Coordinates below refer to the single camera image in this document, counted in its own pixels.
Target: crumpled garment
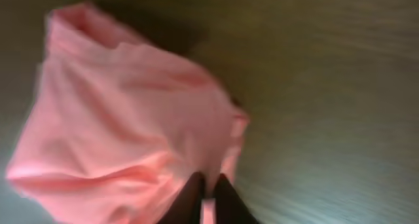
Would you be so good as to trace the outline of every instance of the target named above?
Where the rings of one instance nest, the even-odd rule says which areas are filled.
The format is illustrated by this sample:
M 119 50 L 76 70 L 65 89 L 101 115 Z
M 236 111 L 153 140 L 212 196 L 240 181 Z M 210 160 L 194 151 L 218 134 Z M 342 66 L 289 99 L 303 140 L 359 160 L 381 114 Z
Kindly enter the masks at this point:
M 209 190 L 233 181 L 247 117 L 203 68 L 87 3 L 54 10 L 48 30 L 7 169 L 20 194 L 64 223 L 151 224 L 193 172 Z

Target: brown surface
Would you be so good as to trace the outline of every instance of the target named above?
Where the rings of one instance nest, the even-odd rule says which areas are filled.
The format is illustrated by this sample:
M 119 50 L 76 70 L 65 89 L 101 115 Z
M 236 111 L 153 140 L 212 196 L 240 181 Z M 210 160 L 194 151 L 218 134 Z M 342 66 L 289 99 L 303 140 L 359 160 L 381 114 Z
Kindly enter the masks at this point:
M 31 104 L 43 15 L 74 1 L 0 0 L 2 167 Z M 102 1 L 206 65 L 249 112 L 237 187 L 261 221 L 419 222 L 419 0 Z M 0 223 L 47 223 L 0 188 Z

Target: pink fabric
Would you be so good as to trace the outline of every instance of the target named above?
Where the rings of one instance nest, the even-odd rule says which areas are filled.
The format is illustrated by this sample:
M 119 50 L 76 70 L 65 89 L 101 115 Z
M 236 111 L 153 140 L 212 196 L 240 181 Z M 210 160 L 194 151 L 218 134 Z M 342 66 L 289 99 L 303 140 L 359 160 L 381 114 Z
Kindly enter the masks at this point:
M 64 223 L 156 223 L 189 176 L 233 180 L 247 117 L 199 65 L 81 4 L 53 11 L 7 178 Z M 204 204 L 205 224 L 212 223 Z

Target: wrinkled fabric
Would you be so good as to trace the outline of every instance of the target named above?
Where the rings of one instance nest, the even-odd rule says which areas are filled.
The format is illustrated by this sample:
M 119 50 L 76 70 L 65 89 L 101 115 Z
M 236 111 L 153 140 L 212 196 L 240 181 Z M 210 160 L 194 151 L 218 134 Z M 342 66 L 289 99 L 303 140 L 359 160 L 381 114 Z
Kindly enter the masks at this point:
M 199 65 L 90 4 L 54 10 L 7 170 L 64 223 L 156 223 L 195 171 L 234 179 L 247 117 Z M 213 223 L 211 204 L 204 223 Z

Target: pink cloth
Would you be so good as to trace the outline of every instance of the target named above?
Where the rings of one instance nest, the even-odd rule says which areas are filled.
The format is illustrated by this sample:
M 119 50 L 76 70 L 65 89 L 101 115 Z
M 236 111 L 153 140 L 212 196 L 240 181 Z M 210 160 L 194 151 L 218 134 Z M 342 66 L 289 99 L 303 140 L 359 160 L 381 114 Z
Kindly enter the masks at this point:
M 189 176 L 233 180 L 247 117 L 199 65 L 95 9 L 53 11 L 7 178 L 64 223 L 156 223 Z M 205 224 L 213 208 L 204 204 Z

